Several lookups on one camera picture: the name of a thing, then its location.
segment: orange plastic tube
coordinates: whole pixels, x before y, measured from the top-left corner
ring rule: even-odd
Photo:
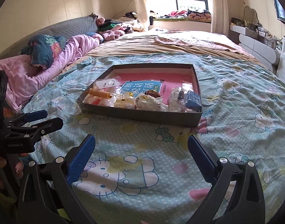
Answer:
[[[99,97],[99,98],[103,98],[103,99],[111,99],[112,98],[112,96],[110,95],[109,92],[94,90],[92,88],[90,88],[89,94],[96,96],[96,97]]]

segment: light blue polka dot sheet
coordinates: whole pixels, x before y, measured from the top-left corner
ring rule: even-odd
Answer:
[[[193,64],[202,93],[196,129],[135,122],[82,113],[78,96],[111,65]],[[24,112],[46,109],[64,127],[46,135],[31,154],[38,163],[65,156],[87,134],[96,149],[73,184],[98,224],[182,224],[211,187],[187,150],[196,134],[231,162],[253,160],[266,203],[266,221],[285,199],[285,84],[251,62],[193,54],[89,58],[37,92]],[[231,183],[218,215],[230,199]]]

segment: wall-mounted television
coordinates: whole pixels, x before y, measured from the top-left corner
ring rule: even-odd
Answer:
[[[282,5],[278,0],[274,0],[274,6],[276,9],[277,19],[285,24],[285,10],[283,9]]]

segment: metal bolt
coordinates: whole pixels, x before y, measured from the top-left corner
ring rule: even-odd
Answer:
[[[250,167],[254,167],[254,162],[253,161],[249,161],[248,163],[247,163]]]
[[[64,161],[64,158],[62,156],[59,156],[56,160],[57,163],[61,163]]]
[[[28,164],[29,167],[32,167],[34,165],[35,165],[35,161],[30,161],[29,164]]]
[[[227,160],[225,157],[221,157],[221,158],[219,159],[219,161],[220,161],[221,163],[227,163],[227,162],[228,162],[228,160]]]

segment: white curtain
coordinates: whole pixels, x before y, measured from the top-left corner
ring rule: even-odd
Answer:
[[[227,0],[208,0],[212,12],[211,33],[229,34],[229,8]]]
[[[143,24],[143,31],[148,31],[150,25],[150,0],[134,0],[137,18]]]

